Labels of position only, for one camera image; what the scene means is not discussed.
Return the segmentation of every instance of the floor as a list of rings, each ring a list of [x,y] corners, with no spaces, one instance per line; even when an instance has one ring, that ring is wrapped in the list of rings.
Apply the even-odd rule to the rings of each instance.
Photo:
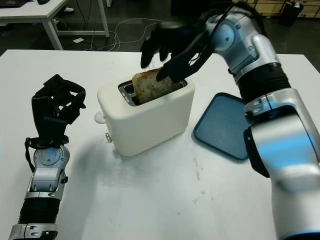
[[[84,18],[77,6],[81,8]],[[117,24],[133,18],[166,19],[170,17],[171,0],[113,0],[112,6],[107,9],[107,21],[110,31],[115,31]],[[58,17],[72,30],[82,30],[84,19],[88,30],[103,30],[98,3],[92,0],[70,0],[68,7],[74,8],[72,14],[62,14]],[[139,40],[144,34],[146,26],[154,20],[135,19],[118,26],[117,34],[121,42]],[[304,54],[320,72],[320,20],[297,19],[293,26],[286,27],[278,24],[278,19],[264,19],[268,36],[279,54]],[[42,49],[51,50],[53,47],[41,24],[15,24],[9,31],[0,32],[0,55],[7,49]],[[145,36],[150,34],[154,25],[146,29]],[[109,51],[114,47],[113,33],[110,38],[103,36],[82,36],[83,42],[74,44],[76,36],[60,37],[65,50],[97,50]],[[116,45],[112,51],[138,52],[142,40],[134,43]]]

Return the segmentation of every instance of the table surface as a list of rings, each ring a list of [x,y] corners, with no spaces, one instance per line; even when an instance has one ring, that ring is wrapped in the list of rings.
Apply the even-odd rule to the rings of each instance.
[[[27,2],[21,7],[0,8],[0,20],[48,18],[67,0],[50,0],[39,5],[37,0]]]
[[[105,139],[98,89],[142,71],[140,53],[8,50],[0,57],[0,239],[19,216],[31,171],[24,140],[36,137],[31,97],[54,74],[86,89],[86,109],[67,127],[69,176],[57,218],[58,240],[275,240],[270,180],[248,160],[233,161],[191,138],[213,96],[239,91],[214,54],[196,74],[185,132],[133,157]],[[320,75],[303,55],[280,54],[320,128]],[[152,67],[160,66],[158,60]]]

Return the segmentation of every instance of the toast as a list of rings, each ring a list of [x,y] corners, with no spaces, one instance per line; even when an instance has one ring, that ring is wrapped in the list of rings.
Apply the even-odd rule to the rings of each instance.
[[[157,81],[156,77],[159,71],[160,68],[152,69],[137,73],[132,77],[135,96],[140,104],[150,102],[179,89],[180,83],[173,82],[169,76]]]

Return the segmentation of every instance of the black bin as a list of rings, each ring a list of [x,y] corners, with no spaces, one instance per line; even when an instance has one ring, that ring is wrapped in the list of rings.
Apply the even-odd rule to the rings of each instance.
[[[304,6],[301,3],[286,1],[284,3],[284,9],[280,16],[279,23],[288,27],[292,26],[303,9]]]

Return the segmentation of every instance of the cable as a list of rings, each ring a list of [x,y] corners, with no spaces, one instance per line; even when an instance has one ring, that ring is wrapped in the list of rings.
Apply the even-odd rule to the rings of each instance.
[[[90,13],[91,13],[91,5],[92,5],[92,0],[90,0],[90,4],[89,4],[89,13],[88,13],[88,17],[86,19],[86,25],[84,26],[83,30],[86,30],[89,24],[89,19],[90,19]]]
[[[230,12],[230,10],[233,8],[233,7],[239,7],[243,10],[246,10],[246,11],[249,11],[250,13],[253,14],[255,20],[257,21],[260,29],[261,29],[261,33],[265,36],[267,36],[267,33],[266,33],[266,30],[265,30],[265,26],[264,26],[264,23],[263,21],[261,20],[261,16],[260,14],[252,7],[250,6],[249,4],[247,4],[246,2],[243,2],[243,1],[236,1],[234,3],[232,3],[225,11],[224,13],[222,14],[222,16],[220,17],[220,19],[218,20],[218,22],[216,23],[216,25],[214,26],[214,29],[213,31],[211,32],[210,34],[210,37],[209,37],[209,43],[212,42],[212,39],[219,27],[219,25],[221,24],[221,22],[226,18],[226,16],[228,15],[228,13]]]
[[[119,44],[119,45],[120,45],[120,44],[137,43],[137,42],[141,41],[141,40],[144,38],[144,36],[145,36],[145,34],[146,34],[147,28],[150,27],[150,26],[152,26],[152,25],[155,25],[155,24],[157,24],[157,23],[152,23],[152,24],[146,26],[146,27],[144,28],[143,35],[142,35],[138,40],[117,42],[117,41],[116,41],[116,38],[114,38],[115,43],[110,44],[110,45],[107,45],[107,46],[104,46],[104,47],[101,47],[101,48],[98,48],[97,51],[100,51],[100,50],[102,50],[102,49],[105,49],[105,48],[108,48],[108,47],[113,46],[113,48],[111,48],[111,49],[109,49],[109,50],[106,51],[106,52],[109,52],[109,51],[111,51],[111,50],[113,50],[113,49],[115,48],[115,45],[116,45],[116,44]]]
[[[71,47],[71,46],[73,46],[73,45],[80,45],[80,44],[89,44],[89,45],[91,45],[91,42],[82,41],[82,42],[78,42],[78,43],[72,43],[72,44],[70,44],[70,45],[65,46],[65,47],[64,47],[64,50],[67,50],[66,48]],[[96,45],[92,44],[92,46],[94,46],[94,50],[96,51],[96,50],[97,50]]]
[[[118,27],[119,27],[121,24],[126,23],[126,22],[129,22],[129,21],[132,21],[132,20],[153,20],[153,21],[162,21],[162,20],[160,20],[160,19],[154,19],[154,18],[142,18],[142,17],[136,17],[136,18],[131,18],[131,19],[128,19],[128,20],[121,21],[121,22],[119,22],[119,23],[116,25],[116,27],[115,27],[115,32],[109,31],[109,32],[111,32],[111,33],[113,33],[113,34],[114,34],[114,43],[113,43],[113,44],[110,44],[110,45],[107,45],[107,46],[104,46],[104,47],[101,47],[101,48],[98,48],[98,49],[97,49],[97,51],[100,51],[100,50],[102,50],[102,49],[105,49],[105,48],[108,48],[108,47],[113,46],[111,49],[107,50],[107,52],[109,52],[109,51],[112,51],[113,49],[115,49],[116,45],[117,45],[117,44],[119,44],[119,47],[118,47],[118,49],[116,50],[116,52],[117,52],[117,51],[119,50],[119,48],[120,48],[120,44],[126,44],[126,43],[137,43],[137,42],[139,42],[139,41],[141,41],[141,40],[143,39],[144,35],[146,34],[146,30],[147,30],[147,28],[148,28],[148,27],[150,27],[151,25],[156,24],[156,23],[153,23],[153,24],[150,24],[150,25],[148,25],[147,27],[145,27],[145,29],[144,29],[144,33],[143,33],[142,37],[141,37],[141,38],[139,38],[138,40],[135,40],[135,41],[124,41],[124,42],[120,42],[120,39],[119,39],[118,34],[117,34],[117,29],[118,29]]]
[[[96,26],[97,26],[96,13],[97,13],[97,6],[95,6],[95,8],[94,8],[94,27],[93,27],[93,35],[92,35],[92,39],[91,39],[90,51],[92,51],[92,44],[94,44],[94,38],[95,38],[95,33],[96,33]]]
[[[86,27],[86,19],[85,19],[85,16],[84,16],[84,14],[83,14],[83,12],[82,12],[82,10],[81,10],[81,8],[80,8],[80,6],[79,6],[79,0],[76,0],[76,5],[78,6],[78,9],[79,9],[79,11],[80,11],[80,14],[81,14],[81,16],[82,16],[82,18],[83,18],[83,21],[84,21],[84,26],[83,26],[83,30],[85,30],[85,27]]]
[[[152,25],[156,25],[156,24],[157,24],[157,22],[149,24],[148,26],[146,26],[145,29],[144,29],[143,35],[138,40],[135,40],[135,41],[122,41],[122,42],[120,42],[119,36],[117,35],[117,38],[118,38],[118,41],[119,41],[119,45],[118,45],[118,48],[117,48],[116,52],[119,51],[121,44],[129,44],[129,43],[138,43],[138,42],[140,42],[145,37],[147,28],[152,26]]]
[[[66,23],[61,18],[55,16],[54,19],[57,19],[58,21],[60,21],[67,28],[67,30],[70,31],[70,28],[66,25]]]

